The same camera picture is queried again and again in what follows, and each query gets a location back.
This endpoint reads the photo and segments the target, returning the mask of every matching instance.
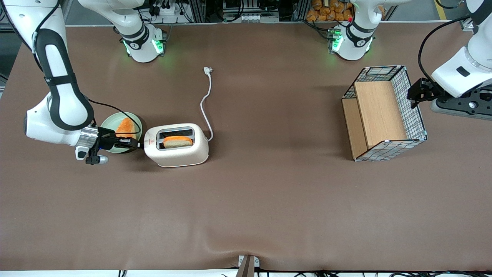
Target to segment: wire mesh basket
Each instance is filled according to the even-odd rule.
[[[410,101],[407,100],[407,90],[411,83],[406,72],[406,67],[381,66],[366,67],[362,69],[355,81],[352,83],[343,99],[356,98],[354,84],[356,82],[391,81],[395,92],[401,119],[405,128],[407,139],[384,140],[368,149],[365,153],[354,158],[354,161],[387,161],[409,149],[416,147],[427,140],[427,131],[424,127],[422,115],[418,107],[411,109]]]

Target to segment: white toaster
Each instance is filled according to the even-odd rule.
[[[193,145],[164,148],[164,138],[185,136]],[[150,128],[144,137],[145,154],[165,168],[198,165],[209,157],[209,142],[202,129],[193,123],[163,125]]]

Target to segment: white power cord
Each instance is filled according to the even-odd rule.
[[[205,122],[207,122],[207,126],[209,126],[210,130],[210,138],[207,141],[211,141],[214,138],[214,132],[212,130],[212,127],[210,126],[209,119],[207,118],[207,115],[205,114],[205,111],[203,110],[203,102],[205,99],[210,95],[210,91],[212,90],[212,76],[210,73],[212,73],[213,69],[210,67],[204,67],[203,72],[205,72],[205,75],[209,77],[209,92],[203,97],[202,101],[200,102],[200,108],[202,109],[202,114],[203,118],[205,118]]]

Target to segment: green indicator light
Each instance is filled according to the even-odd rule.
[[[163,46],[161,41],[152,40],[152,44],[154,45],[154,48],[157,53],[162,53]]]
[[[125,41],[123,41],[123,44],[124,44],[124,46],[126,48],[126,52],[128,53],[128,55],[130,55],[130,50],[128,49],[128,45],[126,44]]]
[[[339,36],[334,42],[333,42],[333,50],[338,51],[340,50],[340,45],[343,42],[343,36]]]

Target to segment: black cable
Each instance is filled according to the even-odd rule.
[[[215,0],[215,14],[216,14],[216,16],[222,22],[232,22],[232,21],[235,21],[235,20],[239,19],[241,17],[241,15],[243,14],[245,7],[244,7],[243,0],[238,0],[238,1],[239,1],[238,14],[236,14],[236,16],[233,19],[227,20],[227,19],[223,18],[222,15],[220,15],[220,13],[219,13],[221,9],[223,11],[223,8],[218,5],[218,3],[221,2],[221,0]]]
[[[60,0],[57,0],[57,4],[51,9],[51,11],[48,13],[48,15],[46,15],[43,20],[41,20],[41,23],[39,23],[39,25],[36,27],[36,29],[34,30],[34,34],[36,34],[33,39],[32,39],[32,55],[34,56],[34,59],[36,60],[36,64],[37,66],[39,67],[39,69],[43,71],[43,68],[41,67],[41,65],[39,64],[39,60],[37,59],[36,57],[36,44],[37,44],[37,33],[39,32],[39,29],[41,29],[41,26],[43,26],[43,24],[46,22],[46,20],[48,20],[48,18],[50,18],[50,16],[52,16],[55,11],[58,9],[58,6],[60,6]]]
[[[296,20],[294,20],[294,21],[304,22],[304,24],[308,25],[309,27],[311,27],[311,28],[313,28],[313,29],[318,29],[318,30],[320,30],[320,31],[324,31],[324,32],[328,31],[328,29],[318,27],[318,26],[316,26],[316,25],[314,24],[314,22],[311,24],[311,23],[309,23],[308,21],[306,21],[306,20],[304,20],[304,19],[296,19]]]
[[[422,50],[424,50],[424,45],[426,44],[426,41],[427,39],[429,39],[429,37],[435,33],[437,30],[443,28],[443,27],[446,27],[450,24],[453,24],[455,22],[458,22],[458,21],[461,21],[461,20],[464,20],[464,19],[467,19],[469,18],[470,16],[469,15],[465,15],[465,16],[462,16],[460,18],[457,18],[457,19],[453,19],[451,21],[448,21],[444,24],[441,24],[439,26],[437,26],[436,28],[434,28],[429,34],[427,34],[427,36],[424,38],[424,40],[422,41],[422,44],[420,45],[420,49],[419,49],[419,54],[417,56],[417,61],[419,63],[419,67],[420,67],[420,71],[422,71],[422,73],[424,74],[424,76],[431,82],[431,84],[434,86],[434,87],[438,87],[438,85],[431,79],[431,77],[429,76],[429,74],[427,74],[427,72],[425,71],[424,67],[422,66],[422,61],[421,61],[421,57],[422,57]]]
[[[340,25],[342,25],[343,27],[345,27],[345,28],[347,28],[347,27],[348,27],[348,25],[346,26],[346,25],[342,24],[340,21],[338,21],[338,20],[336,20],[336,19],[335,19],[335,21],[336,21],[338,24],[340,24]]]
[[[10,17],[8,16],[7,12],[5,11],[5,6],[3,4],[3,1],[0,1],[0,4],[1,4],[1,10],[2,12],[5,12],[5,15],[7,17],[7,21],[10,23],[10,25],[12,26],[12,29],[14,30],[14,32],[17,34],[17,36],[21,39],[22,43],[27,46],[27,48],[31,51],[31,52],[34,52],[33,53],[33,56],[34,56],[34,60],[36,61],[36,64],[37,64],[37,67],[39,68],[39,70],[41,70],[41,72],[43,72],[43,68],[41,67],[41,64],[39,64],[39,60],[37,59],[36,57],[36,53],[35,51],[33,51],[33,49],[36,49],[36,39],[34,37],[34,40],[32,42],[32,48],[29,47],[28,43],[24,40],[24,38],[22,38],[22,36],[20,35],[19,31],[17,30],[17,28],[15,28],[15,25],[12,23],[12,20],[10,19]],[[35,29],[35,32],[38,32],[39,29],[41,28],[41,26],[46,22],[46,20],[48,20],[48,18],[53,14],[55,13],[55,11],[57,10],[58,6],[60,5],[60,0],[57,1],[57,4],[53,7],[53,9],[51,9],[51,11],[48,13],[48,15],[46,15],[45,18],[43,18],[43,20],[41,21],[41,23],[39,23],[39,25],[36,27]]]
[[[324,39],[326,39],[326,40],[332,40],[332,39],[328,38],[327,36],[325,36],[325,35],[322,33],[322,31],[323,31],[323,32],[327,32],[327,31],[328,31],[328,29],[320,28],[320,27],[316,26],[316,24],[315,24],[314,22],[313,22],[313,23],[312,23],[312,25],[311,25],[308,21],[306,21],[306,20],[304,20],[304,19],[296,19],[295,21],[301,21],[301,22],[304,22],[304,23],[305,23],[306,25],[308,25],[309,27],[311,27],[311,28],[315,29],[315,30],[316,30],[316,32],[318,32],[318,34],[319,34],[322,38],[324,38]]]
[[[138,125],[138,123],[135,121],[135,119],[131,118],[126,112],[120,110],[119,108],[117,108],[115,106],[112,106],[112,105],[109,105],[109,104],[96,102],[94,100],[89,99],[88,97],[87,97],[87,100],[89,100],[89,102],[92,102],[94,104],[98,104],[98,105],[110,107],[110,108],[113,108],[113,109],[119,111],[120,113],[124,114],[126,117],[128,117],[129,119],[131,119],[131,121],[133,121],[133,123],[135,123],[135,125],[138,127],[138,132],[133,132],[133,133],[115,133],[116,135],[134,135],[134,134],[138,134],[138,133],[140,133],[142,131],[142,128],[140,127],[140,125]]]
[[[444,6],[444,5],[441,3],[441,1],[439,1],[439,0],[435,0],[435,2],[436,2],[436,3],[437,3],[437,4],[441,7],[441,8],[443,8],[443,9],[456,9],[456,8],[460,5],[460,3],[461,3],[461,1],[459,1],[459,2],[458,2],[458,4],[456,4],[455,6],[452,6],[452,7],[451,7],[451,6]]]
[[[178,3],[178,6],[180,7],[181,11],[183,12],[183,15],[186,18],[186,20],[188,20],[188,22],[190,22],[190,23],[193,23],[193,20],[191,20],[191,18],[188,16],[188,13],[185,10],[185,7],[184,7],[185,5],[183,5],[183,1],[178,0],[178,1],[176,1],[176,3]]]

